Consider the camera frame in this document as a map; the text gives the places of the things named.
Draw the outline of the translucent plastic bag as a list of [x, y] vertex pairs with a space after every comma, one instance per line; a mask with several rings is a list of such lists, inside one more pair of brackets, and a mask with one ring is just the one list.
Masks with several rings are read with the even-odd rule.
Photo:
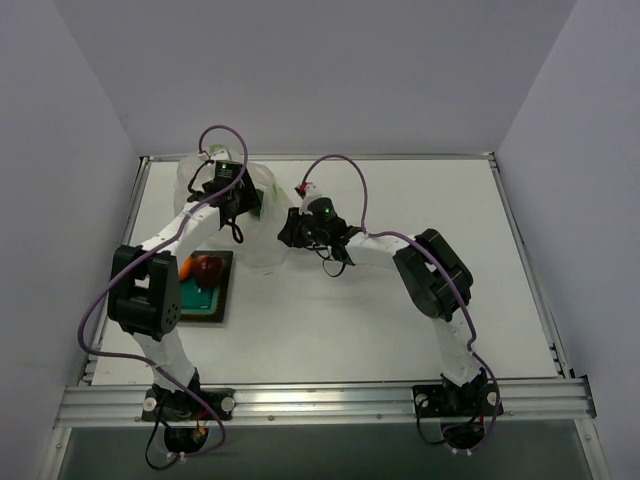
[[[174, 212], [179, 213], [187, 203], [188, 185], [192, 178], [193, 189], [213, 178], [214, 167], [205, 165], [198, 153], [190, 153], [179, 160], [174, 183]], [[250, 162], [248, 174], [256, 188], [261, 205], [237, 218], [237, 225], [244, 235], [239, 244], [232, 238], [229, 226], [207, 238], [202, 247], [206, 250], [230, 250], [236, 260], [253, 270], [278, 268], [287, 255], [287, 247], [277, 239], [284, 226], [292, 202], [267, 166]]]

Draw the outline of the dark red fake apple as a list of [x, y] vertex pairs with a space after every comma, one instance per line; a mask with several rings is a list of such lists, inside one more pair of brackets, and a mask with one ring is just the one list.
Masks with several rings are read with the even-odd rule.
[[223, 272], [224, 261], [212, 255], [195, 257], [191, 267], [191, 275], [199, 288], [215, 288]]

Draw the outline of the orange fake persimmon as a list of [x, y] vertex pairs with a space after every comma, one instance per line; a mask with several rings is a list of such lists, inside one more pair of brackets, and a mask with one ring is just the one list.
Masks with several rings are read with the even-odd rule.
[[189, 256], [181, 265], [181, 267], [179, 268], [178, 274], [179, 274], [179, 281], [185, 281], [191, 274], [191, 269], [193, 266], [193, 261], [194, 258], [192, 256]]

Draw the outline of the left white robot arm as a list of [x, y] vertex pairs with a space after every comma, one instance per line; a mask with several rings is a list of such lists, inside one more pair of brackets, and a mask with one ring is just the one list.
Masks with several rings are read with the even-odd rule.
[[138, 246], [118, 247], [112, 261], [107, 315], [140, 346], [154, 385], [168, 392], [166, 408], [179, 419], [194, 417], [202, 405], [200, 391], [190, 386], [196, 368], [176, 329], [179, 268], [205, 240], [260, 205], [247, 164], [212, 164], [213, 178], [189, 194], [168, 225]]

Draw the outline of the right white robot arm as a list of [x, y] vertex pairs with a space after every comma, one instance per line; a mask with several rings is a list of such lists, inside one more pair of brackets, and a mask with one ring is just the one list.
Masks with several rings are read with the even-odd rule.
[[347, 224], [314, 184], [303, 182], [295, 191], [302, 204], [289, 209], [278, 239], [291, 248], [324, 252], [326, 260], [343, 267], [397, 271], [415, 307], [433, 322], [445, 403], [455, 412], [469, 411], [490, 374], [474, 348], [477, 331], [469, 311], [473, 276], [460, 257], [434, 229], [414, 237], [366, 233]]

